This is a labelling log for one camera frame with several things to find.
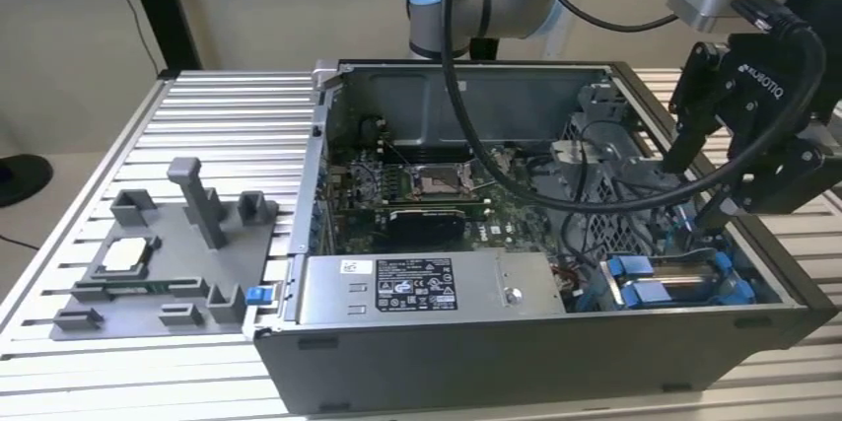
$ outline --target black stand base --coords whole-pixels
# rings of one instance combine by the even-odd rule
[[[52,166],[37,155],[0,160],[0,207],[17,204],[36,194],[52,179]]]

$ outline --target floor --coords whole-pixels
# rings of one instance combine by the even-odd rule
[[[52,163],[52,181],[33,197],[0,209],[2,236],[33,246],[41,245],[102,155],[104,152],[45,155]],[[0,241],[0,301],[14,286],[34,254],[29,248]]]

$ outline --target power supply label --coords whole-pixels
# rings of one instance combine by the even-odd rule
[[[452,311],[456,280],[449,258],[377,260],[376,308],[398,311]]]

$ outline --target white wall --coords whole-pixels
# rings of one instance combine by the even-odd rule
[[[576,0],[593,16],[617,24],[641,24],[669,14],[667,0]],[[563,48],[563,59],[623,60],[637,67],[676,67],[684,64],[696,41],[721,40],[701,35],[680,21],[640,34],[617,34],[575,20]]]
[[[665,13],[665,0],[577,1],[617,22]],[[300,70],[320,57],[403,57],[403,2],[182,0],[206,68]],[[576,22],[563,56],[677,66],[696,38],[680,25],[628,36]],[[525,59],[541,50],[541,40],[512,40],[500,53]],[[152,78],[124,0],[0,0],[0,153],[104,150]]]
[[[152,78],[124,0],[0,0],[0,152],[105,149]]]
[[[184,0],[206,67],[306,68],[320,58],[400,58],[408,52],[404,0]],[[508,42],[524,59],[543,41]]]

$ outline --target black cable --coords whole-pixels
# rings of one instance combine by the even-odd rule
[[[142,49],[145,50],[145,56],[148,56],[148,60],[152,63],[152,69],[154,70],[154,76],[157,76],[157,72],[160,68],[157,67],[157,61],[154,61],[154,57],[152,56],[152,52],[148,49],[148,44],[145,43],[145,37],[142,36],[142,29],[140,28],[140,18],[137,16],[137,9],[132,4],[132,0],[126,0],[126,4],[129,5],[129,9],[132,9],[132,17],[134,18],[134,28],[137,29],[137,35],[140,37],[140,43],[142,44]]]
[[[579,181],[576,182],[576,190],[573,191],[573,202],[579,202],[584,198],[584,186],[588,180],[588,155],[584,152],[584,147],[579,147],[579,154],[581,157],[580,158],[581,165],[580,165],[580,171],[579,171]],[[567,240],[567,232],[569,229],[569,224],[573,220],[573,215],[575,213],[572,212],[567,213],[567,215],[564,216],[564,220],[561,221],[561,228],[560,228],[561,246],[564,246],[564,248],[567,249],[569,254],[573,256],[576,261],[579,261],[580,263],[584,263],[591,268],[596,268],[596,264],[593,263],[593,261],[579,250],[573,248],[572,244]],[[584,248],[585,246],[587,232],[588,232],[588,229],[585,227],[583,236],[581,236],[581,248]]]
[[[619,189],[619,184],[616,183],[615,179],[609,180],[609,187],[613,190],[613,194],[616,196],[616,200],[621,199],[621,189]],[[637,239],[645,244],[645,246],[648,246],[648,251],[652,255],[657,254],[657,246],[655,246],[655,243],[652,242],[651,238],[645,236],[645,234],[643,234],[640,232],[640,230],[636,228],[636,226],[633,225],[633,220],[631,218],[631,216],[624,213],[624,214],[617,214],[619,218],[623,219],[625,221],[625,226],[628,227],[628,231],[631,232],[631,234],[637,237]]]
[[[34,251],[38,251],[41,248],[38,246],[33,246],[32,244],[26,244],[25,242],[16,241],[14,239],[9,239],[8,237],[0,235],[0,241],[8,242],[9,244],[14,244],[16,246],[24,246],[25,248],[30,248]]]
[[[576,7],[569,0],[557,0],[557,1],[561,3],[564,8],[573,13],[573,15],[579,17],[581,20],[584,20],[588,24],[601,29],[611,30],[612,32],[619,32],[621,34],[636,34],[639,32],[645,32],[645,31],[657,29],[659,27],[663,27],[664,25],[671,24],[672,22],[679,20],[675,14],[669,14],[664,18],[657,19],[653,22],[649,22],[643,25],[619,25],[593,17],[584,10]]]
[[[628,201],[607,203],[571,202],[537,194],[519,184],[500,171],[497,164],[483,147],[483,142],[476,134],[471,118],[464,108],[461,93],[459,92],[455,61],[452,57],[452,0],[441,0],[440,33],[441,73],[447,95],[449,96],[453,114],[464,134],[464,139],[473,150],[477,161],[488,171],[488,174],[513,197],[548,209],[581,214],[612,214],[672,205],[685,200],[693,194],[736,177],[744,168],[755,163],[760,155],[763,155],[768,148],[777,142],[780,135],[792,129],[793,124],[808,108],[812,93],[817,88],[824,73],[824,48],[820,39],[805,26],[796,26],[788,29],[785,39],[791,41],[791,46],[799,46],[799,48],[793,49],[801,55],[801,64],[800,67],[796,68],[797,76],[792,82],[793,87],[788,94],[785,106],[780,108],[781,112],[777,118],[765,128],[756,140],[751,142],[751,145],[748,145],[743,153],[733,157],[733,159],[712,173],[693,181],[685,182],[675,189],[663,193]]]

